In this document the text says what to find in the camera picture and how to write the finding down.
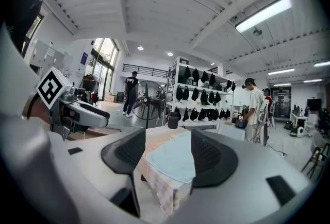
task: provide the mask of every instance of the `television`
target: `television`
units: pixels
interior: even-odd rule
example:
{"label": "television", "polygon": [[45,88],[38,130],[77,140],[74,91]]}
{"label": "television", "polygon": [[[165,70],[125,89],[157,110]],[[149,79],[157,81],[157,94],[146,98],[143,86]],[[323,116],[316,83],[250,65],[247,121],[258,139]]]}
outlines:
{"label": "television", "polygon": [[313,98],[307,100],[307,106],[311,111],[319,111],[321,109],[321,99],[320,98]]}

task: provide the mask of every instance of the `white shirt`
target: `white shirt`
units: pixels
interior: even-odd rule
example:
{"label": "white shirt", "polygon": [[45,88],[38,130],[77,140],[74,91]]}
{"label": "white shirt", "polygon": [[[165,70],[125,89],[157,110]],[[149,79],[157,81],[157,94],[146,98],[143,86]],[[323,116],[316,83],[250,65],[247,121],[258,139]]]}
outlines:
{"label": "white shirt", "polygon": [[255,112],[249,117],[248,125],[255,125],[258,123],[258,113],[263,99],[263,93],[255,87],[250,94],[250,109],[255,109]]}

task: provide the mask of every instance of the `white ceiling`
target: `white ceiling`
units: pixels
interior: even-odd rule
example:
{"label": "white ceiling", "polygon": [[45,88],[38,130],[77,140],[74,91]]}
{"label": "white ceiling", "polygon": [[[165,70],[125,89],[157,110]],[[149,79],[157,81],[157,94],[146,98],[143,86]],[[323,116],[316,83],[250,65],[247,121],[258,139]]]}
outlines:
{"label": "white ceiling", "polygon": [[[270,84],[330,77],[330,67],[313,67],[330,59],[329,24],[317,0],[291,0],[291,9],[256,26],[261,36],[254,28],[239,33],[235,25],[275,0],[55,1],[46,4],[60,6],[56,16],[78,38],[127,40],[131,52],[140,44],[160,59],[173,51],[205,65],[222,62],[240,76],[267,77]],[[290,67],[296,71],[267,75]]]}

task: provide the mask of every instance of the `checkered tablecloth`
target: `checkered tablecloth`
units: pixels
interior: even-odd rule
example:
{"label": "checkered tablecloth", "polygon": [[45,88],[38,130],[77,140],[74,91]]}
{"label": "checkered tablecloth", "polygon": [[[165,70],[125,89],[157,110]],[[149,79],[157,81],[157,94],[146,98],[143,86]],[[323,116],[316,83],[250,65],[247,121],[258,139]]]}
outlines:
{"label": "checkered tablecloth", "polygon": [[146,155],[170,139],[187,131],[183,128],[172,130],[167,126],[147,129],[145,152],[138,165],[150,187],[157,193],[160,205],[168,216],[177,210],[180,203],[189,196],[191,182],[182,183],[162,174],[147,162]]}

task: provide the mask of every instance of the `recessed light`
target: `recessed light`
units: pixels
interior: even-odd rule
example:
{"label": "recessed light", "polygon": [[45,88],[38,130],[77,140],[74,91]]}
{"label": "recessed light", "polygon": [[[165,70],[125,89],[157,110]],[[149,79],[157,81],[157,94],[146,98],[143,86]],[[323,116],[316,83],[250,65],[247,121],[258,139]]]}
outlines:
{"label": "recessed light", "polygon": [[320,62],[320,63],[314,64],[314,66],[325,66],[325,65],[330,65],[330,61],[325,61],[325,62]]}
{"label": "recessed light", "polygon": [[275,84],[274,87],[283,87],[283,86],[290,86],[291,83],[282,83],[282,84]]}
{"label": "recessed light", "polygon": [[304,83],[312,83],[312,82],[320,82],[322,79],[311,79],[311,80],[305,80]]}
{"label": "recessed light", "polygon": [[251,27],[263,22],[264,20],[283,12],[292,7],[290,0],[277,0],[266,8],[261,9],[254,15],[250,16],[243,22],[236,25],[236,29],[239,32],[244,32]]}
{"label": "recessed light", "polygon": [[279,71],[274,71],[274,72],[269,72],[268,75],[276,75],[276,74],[281,74],[281,73],[287,73],[294,71],[294,68],[290,68],[288,70],[279,70]]}

